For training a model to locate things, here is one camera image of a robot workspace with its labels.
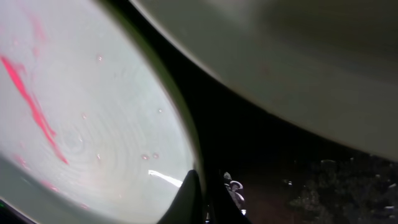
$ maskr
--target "white plate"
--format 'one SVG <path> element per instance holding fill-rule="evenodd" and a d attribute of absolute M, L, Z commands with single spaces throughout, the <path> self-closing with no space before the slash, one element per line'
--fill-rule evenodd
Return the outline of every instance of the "white plate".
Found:
<path fill-rule="evenodd" d="M 0 3 L 0 196 L 38 223 L 156 223 L 194 169 L 178 91 L 123 25 L 97 1 Z"/>
<path fill-rule="evenodd" d="M 245 99 L 325 138 L 398 160 L 398 66 L 378 52 L 396 42 L 388 35 L 396 22 L 386 22 L 397 20 L 395 7 L 368 12 L 376 3 L 355 0 L 131 2 L 190 60 Z M 315 29 L 324 33 L 313 38 Z"/>

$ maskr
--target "water droplet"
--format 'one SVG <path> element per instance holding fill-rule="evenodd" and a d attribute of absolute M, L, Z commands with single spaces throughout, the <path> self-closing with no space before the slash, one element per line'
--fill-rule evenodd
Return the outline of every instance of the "water droplet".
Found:
<path fill-rule="evenodd" d="M 181 29 L 180 29 L 180 32 L 181 32 L 181 34 L 182 34 L 184 37 L 188 36 L 187 31 L 186 31 L 184 28 L 181 28 Z"/>
<path fill-rule="evenodd" d="M 102 57 L 102 55 L 97 55 L 97 61 L 99 61 L 99 62 L 102 62 L 102 60 L 103 60 L 103 57 Z"/>
<path fill-rule="evenodd" d="M 84 203 L 80 203 L 80 208 L 83 208 L 85 210 L 88 209 L 88 205 L 84 204 Z"/>
<path fill-rule="evenodd" d="M 34 47 L 32 49 L 32 54 L 33 54 L 33 56 L 38 57 L 40 54 L 40 50 L 37 47 Z"/>

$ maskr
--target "pink liquid streak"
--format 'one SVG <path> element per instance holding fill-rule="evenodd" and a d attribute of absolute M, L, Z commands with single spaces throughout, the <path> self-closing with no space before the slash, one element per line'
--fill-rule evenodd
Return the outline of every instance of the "pink liquid streak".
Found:
<path fill-rule="evenodd" d="M 8 60 L 4 56 L 0 56 L 1 62 L 4 65 L 4 67 L 7 70 L 7 73 L 9 74 L 11 80 L 14 82 L 16 88 L 18 89 L 19 93 L 21 96 L 24 98 L 26 103 L 29 105 L 30 109 L 32 110 L 32 116 L 33 119 L 35 120 L 36 124 L 38 127 L 42 130 L 44 133 L 45 137 L 47 138 L 47 141 L 51 145 L 51 148 L 53 149 L 55 155 L 64 163 L 69 164 L 67 159 L 62 155 L 61 151 L 59 150 L 57 144 L 54 141 L 54 136 L 55 132 L 50 128 L 47 120 L 45 119 L 43 113 L 41 112 L 41 109 L 37 107 L 37 100 L 32 99 L 32 97 L 28 94 L 28 92 L 25 89 L 24 83 L 22 82 L 18 70 L 21 69 L 20 66 L 14 66 L 10 60 Z"/>

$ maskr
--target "dark background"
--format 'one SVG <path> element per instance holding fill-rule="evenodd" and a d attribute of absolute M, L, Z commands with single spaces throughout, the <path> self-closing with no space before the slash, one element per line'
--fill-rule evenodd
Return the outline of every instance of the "dark background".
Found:
<path fill-rule="evenodd" d="M 288 202 L 311 164 L 349 160 L 355 152 L 293 126 L 216 82 L 168 43 L 127 1 L 116 1 L 162 59 L 195 122 L 205 163 L 244 185 L 253 223 L 300 223 Z M 292 181 L 288 186 L 286 180 Z"/>

